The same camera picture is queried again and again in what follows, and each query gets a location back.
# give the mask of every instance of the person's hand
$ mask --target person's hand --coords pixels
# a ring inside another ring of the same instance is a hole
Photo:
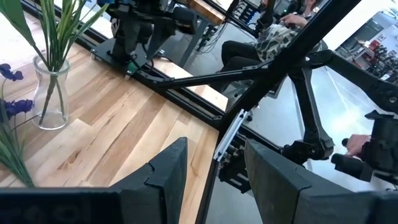
[[[280,20],[283,21],[285,25],[294,24],[300,28],[303,28],[305,25],[307,25],[307,20],[304,17],[295,14],[289,14],[282,17]]]
[[[370,140],[370,136],[367,134],[353,134],[351,137],[349,137],[346,148],[347,148],[347,153],[346,156],[358,156],[362,152],[362,146]]]

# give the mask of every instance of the black cable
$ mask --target black cable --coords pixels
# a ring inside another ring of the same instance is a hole
[[[144,51],[144,53],[146,55],[148,54],[147,53],[147,49],[146,49],[145,45],[143,45],[143,44],[142,44],[142,50]],[[148,70],[145,70],[145,69],[143,69],[142,66],[139,66],[139,64],[136,62],[136,59],[134,58],[134,55],[130,55],[130,61],[138,68],[137,70],[141,70],[141,71],[146,72],[146,73],[152,72],[154,70],[154,67],[155,67],[153,59],[149,60],[150,61],[150,69],[148,69]]]
[[[201,50],[201,51],[195,52],[195,54],[200,55],[200,54],[210,53],[215,48],[217,41],[220,39],[221,35],[224,33],[225,28],[226,28],[226,23],[222,24],[221,27],[217,30],[217,32],[215,34],[213,34],[213,35],[216,35],[216,37],[213,40],[211,40],[209,44],[206,44],[205,46],[203,46],[203,47],[208,47],[208,48],[206,50]]]

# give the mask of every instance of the screw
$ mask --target screw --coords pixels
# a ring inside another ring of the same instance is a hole
[[[390,97],[390,103],[395,103],[398,99],[395,96]]]

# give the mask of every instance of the metal rod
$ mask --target metal rod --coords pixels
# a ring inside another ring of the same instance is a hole
[[[244,70],[235,70],[230,72],[220,72],[208,75],[199,75],[195,77],[178,78],[169,81],[157,82],[156,86],[165,89],[175,89],[189,86],[207,85],[214,82],[235,82],[241,80],[257,79],[264,75],[270,75],[266,68],[246,67]]]

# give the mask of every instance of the white wall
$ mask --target white wall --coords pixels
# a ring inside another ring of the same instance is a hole
[[[390,4],[390,0],[362,0],[323,40],[330,50],[336,50],[337,47],[354,34],[366,21],[388,4]]]

